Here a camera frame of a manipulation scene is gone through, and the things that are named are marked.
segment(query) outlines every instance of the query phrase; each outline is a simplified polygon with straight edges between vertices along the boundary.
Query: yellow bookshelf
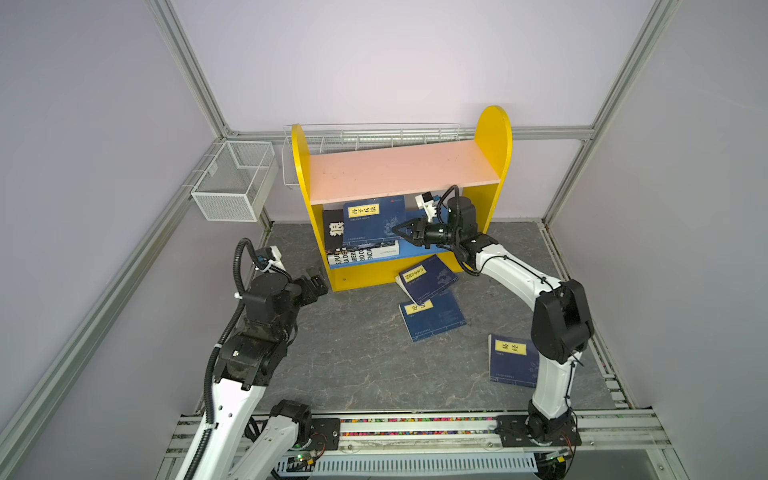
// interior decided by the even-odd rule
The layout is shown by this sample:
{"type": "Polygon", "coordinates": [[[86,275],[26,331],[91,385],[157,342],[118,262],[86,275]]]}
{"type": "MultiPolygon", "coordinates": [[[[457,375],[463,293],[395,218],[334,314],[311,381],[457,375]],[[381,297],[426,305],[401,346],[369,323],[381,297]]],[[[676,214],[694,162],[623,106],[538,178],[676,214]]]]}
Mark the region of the yellow bookshelf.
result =
{"type": "MultiPolygon", "coordinates": [[[[293,125],[291,140],[304,204],[335,292],[393,283],[399,272],[431,253],[331,269],[323,246],[323,204],[426,191],[441,194],[456,184],[472,200],[478,228],[486,233],[512,156],[509,117],[498,106],[480,115],[474,140],[313,156],[301,125],[293,125]]],[[[461,271],[453,253],[438,256],[461,271]]]]}

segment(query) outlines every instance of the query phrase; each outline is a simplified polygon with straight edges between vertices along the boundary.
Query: book cover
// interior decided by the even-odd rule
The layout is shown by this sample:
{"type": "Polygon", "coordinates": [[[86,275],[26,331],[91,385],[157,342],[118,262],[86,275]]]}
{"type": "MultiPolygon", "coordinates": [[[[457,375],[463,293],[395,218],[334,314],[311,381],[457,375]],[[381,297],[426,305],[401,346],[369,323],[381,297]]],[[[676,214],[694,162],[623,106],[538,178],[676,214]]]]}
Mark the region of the book cover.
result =
{"type": "Polygon", "coordinates": [[[419,305],[447,289],[456,280],[456,274],[437,255],[403,270],[395,277],[402,291],[413,303],[419,305]]]}
{"type": "Polygon", "coordinates": [[[488,370],[492,382],[535,388],[538,350],[531,340],[488,335],[488,370]]]}
{"type": "Polygon", "coordinates": [[[391,247],[394,247],[396,243],[397,240],[389,240],[386,242],[373,242],[354,247],[345,247],[344,210],[323,210],[323,244],[328,255],[354,250],[374,250],[379,247],[390,247],[388,251],[391,251],[391,247]]]}
{"type": "Polygon", "coordinates": [[[400,314],[413,342],[467,324],[451,290],[443,290],[423,305],[400,303],[400,314]]]}
{"type": "Polygon", "coordinates": [[[341,263],[355,263],[363,260],[374,260],[377,258],[395,257],[400,253],[400,242],[395,240],[394,245],[377,248],[361,248],[357,250],[343,250],[328,254],[329,265],[339,265],[341,263]]]}
{"type": "Polygon", "coordinates": [[[344,204],[343,246],[397,240],[392,227],[406,221],[406,199],[394,197],[356,200],[344,204]]]}

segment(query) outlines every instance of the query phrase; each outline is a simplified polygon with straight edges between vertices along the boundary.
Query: pink shelf board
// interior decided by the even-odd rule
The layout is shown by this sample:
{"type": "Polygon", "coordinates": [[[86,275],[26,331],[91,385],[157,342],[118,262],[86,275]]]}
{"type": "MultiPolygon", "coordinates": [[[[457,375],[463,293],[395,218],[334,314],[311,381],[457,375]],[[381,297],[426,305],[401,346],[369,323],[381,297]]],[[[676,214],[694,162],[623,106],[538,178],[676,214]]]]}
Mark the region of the pink shelf board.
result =
{"type": "Polygon", "coordinates": [[[310,204],[442,192],[497,184],[498,175],[474,140],[313,155],[310,204]]]}

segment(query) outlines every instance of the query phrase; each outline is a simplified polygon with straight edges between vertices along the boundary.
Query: white wall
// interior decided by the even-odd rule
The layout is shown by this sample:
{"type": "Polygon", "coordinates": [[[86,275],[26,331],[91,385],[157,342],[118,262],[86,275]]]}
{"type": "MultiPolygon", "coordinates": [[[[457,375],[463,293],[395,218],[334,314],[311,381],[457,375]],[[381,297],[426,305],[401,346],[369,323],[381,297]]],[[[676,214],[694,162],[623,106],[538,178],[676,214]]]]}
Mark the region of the white wall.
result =
{"type": "Polygon", "coordinates": [[[652,0],[174,0],[234,130],[591,124],[652,0]]]}
{"type": "Polygon", "coordinates": [[[768,4],[684,2],[554,222],[692,479],[763,478],[768,4]]]}
{"type": "MultiPolygon", "coordinates": [[[[512,147],[512,160],[498,199],[493,220],[542,218],[571,165],[581,142],[578,140],[525,140],[512,147]]],[[[275,147],[278,161],[282,148],[275,147]]],[[[299,187],[283,185],[282,175],[266,201],[270,217],[281,222],[309,222],[299,187]]]]}
{"type": "Polygon", "coordinates": [[[211,130],[139,0],[0,5],[0,427],[211,130]]]}
{"type": "Polygon", "coordinates": [[[206,221],[192,205],[16,480],[154,478],[237,306],[235,246],[261,233],[258,223],[206,221]]]}

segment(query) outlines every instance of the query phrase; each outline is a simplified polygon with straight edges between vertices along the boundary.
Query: yellow title label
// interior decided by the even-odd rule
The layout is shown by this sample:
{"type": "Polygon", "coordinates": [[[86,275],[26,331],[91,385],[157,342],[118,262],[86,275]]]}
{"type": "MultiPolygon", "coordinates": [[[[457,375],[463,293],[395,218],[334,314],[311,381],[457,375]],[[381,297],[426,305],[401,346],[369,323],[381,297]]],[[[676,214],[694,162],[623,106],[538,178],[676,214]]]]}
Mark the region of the yellow title label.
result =
{"type": "Polygon", "coordinates": [[[422,310],[429,310],[432,308],[432,301],[427,300],[424,302],[423,305],[417,305],[415,303],[411,303],[410,305],[406,306],[406,313],[409,315],[413,315],[414,313],[421,312],[422,310]]]}
{"type": "Polygon", "coordinates": [[[368,215],[378,215],[379,204],[359,205],[349,208],[349,218],[367,217],[368,215]]]}
{"type": "Polygon", "coordinates": [[[525,344],[496,340],[496,351],[506,352],[506,353],[517,353],[518,355],[525,355],[525,344]]]}
{"type": "Polygon", "coordinates": [[[402,275],[402,279],[406,281],[406,283],[410,282],[411,280],[419,278],[421,275],[424,275],[427,273],[427,269],[424,268],[423,265],[419,265],[413,270],[408,270],[402,275]]]}

